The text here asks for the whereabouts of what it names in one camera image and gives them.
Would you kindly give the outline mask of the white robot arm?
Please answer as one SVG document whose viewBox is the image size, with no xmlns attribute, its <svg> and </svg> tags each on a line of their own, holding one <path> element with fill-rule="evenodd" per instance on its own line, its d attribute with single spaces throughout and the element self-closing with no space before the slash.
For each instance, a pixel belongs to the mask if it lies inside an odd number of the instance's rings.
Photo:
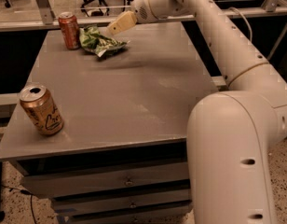
<svg viewBox="0 0 287 224">
<path fill-rule="evenodd" d="M 213 0 L 134 0 L 107 30 L 188 13 L 227 91 L 192 110 L 187 161 L 195 224 L 277 224 L 268 149 L 287 137 L 287 83 Z"/>
</svg>

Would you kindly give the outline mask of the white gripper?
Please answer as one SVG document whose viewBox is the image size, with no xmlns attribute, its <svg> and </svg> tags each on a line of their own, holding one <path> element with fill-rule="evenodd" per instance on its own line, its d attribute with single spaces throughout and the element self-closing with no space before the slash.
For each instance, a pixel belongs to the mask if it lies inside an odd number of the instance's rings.
<svg viewBox="0 0 287 224">
<path fill-rule="evenodd" d="M 109 35 L 117 35 L 134 27 L 139 23 L 152 23 L 157 21 L 149 0 L 133 0 L 130 4 L 131 11 L 122 12 L 116 19 L 109 23 L 106 31 Z"/>
</svg>

